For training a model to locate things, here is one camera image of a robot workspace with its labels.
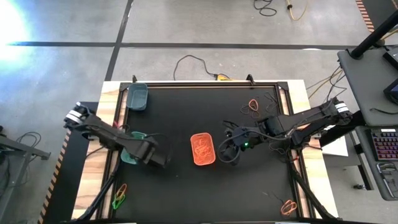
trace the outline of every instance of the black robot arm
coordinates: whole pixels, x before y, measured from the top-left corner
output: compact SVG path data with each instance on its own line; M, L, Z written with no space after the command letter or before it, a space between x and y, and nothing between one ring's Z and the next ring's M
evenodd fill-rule
M254 127L241 127L236 124L227 125L227 139L218 148L221 161L234 161L237 154L247 148L272 141L288 141L292 149L310 141L313 134L330 125L346 125L352 119L344 102L333 98L315 108L293 115L269 116L256 121Z
M108 125L93 111L77 103L64 119L64 128L81 131L86 138L97 136L99 142L110 150L125 148L130 156L145 164L165 167L167 156L156 151L157 142L154 138L134 139L121 130Z

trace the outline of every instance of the teal container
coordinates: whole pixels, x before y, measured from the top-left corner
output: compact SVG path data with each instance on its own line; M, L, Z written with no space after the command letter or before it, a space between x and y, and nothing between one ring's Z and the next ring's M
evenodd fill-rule
M132 83L127 93L127 107L142 111L147 108L148 86L145 83Z
M131 136L135 139L144 139L147 136L147 134L138 131L133 131L131 133ZM128 164L132 165L137 164L137 161L130 157L130 154L126 151L126 149L123 149L122 153L120 154L120 158L122 159L123 162L126 162Z

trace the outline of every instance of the keyboard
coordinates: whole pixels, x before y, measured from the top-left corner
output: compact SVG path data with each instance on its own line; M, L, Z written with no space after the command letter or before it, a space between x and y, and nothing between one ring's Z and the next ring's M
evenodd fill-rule
M377 161L398 161L398 132L395 129L372 129L370 135Z

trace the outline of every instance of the gray floor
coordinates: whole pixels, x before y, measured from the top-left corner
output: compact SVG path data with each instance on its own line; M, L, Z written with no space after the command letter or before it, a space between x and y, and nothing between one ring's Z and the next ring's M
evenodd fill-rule
M127 0L6 1L0 6L5 41L115 42ZM303 9L297 1L295 13ZM356 45L369 32L355 0L309 0L306 15L292 22L285 1L276 0L274 17L262 17L251 0L135 0L124 42ZM391 37L389 44L398 43ZM65 135L62 119L76 101L98 101L113 49L100 47L4 47L0 42L0 124L13 139L37 131L37 146L52 152L48 161L30 165L27 184L17 190L10 221L34 222L47 190ZM177 60L193 54L206 60L210 72L242 79L303 79L306 86L329 76L337 63L333 50L249 49L127 49L120 50L112 80L172 80ZM186 59L178 80L210 77L197 61ZM348 88L339 96L351 111L358 106ZM323 102L330 86L322 88L311 105ZM329 169L340 217L363 222L386 220L394 202L383 201L377 190L351 189L360 182L356 169Z

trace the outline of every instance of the orange dish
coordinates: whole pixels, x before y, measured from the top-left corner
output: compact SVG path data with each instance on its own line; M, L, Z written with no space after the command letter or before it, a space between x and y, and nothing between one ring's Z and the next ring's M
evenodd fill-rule
M213 140L209 133L194 134L191 137L193 162L198 166L214 163L216 154L214 152Z

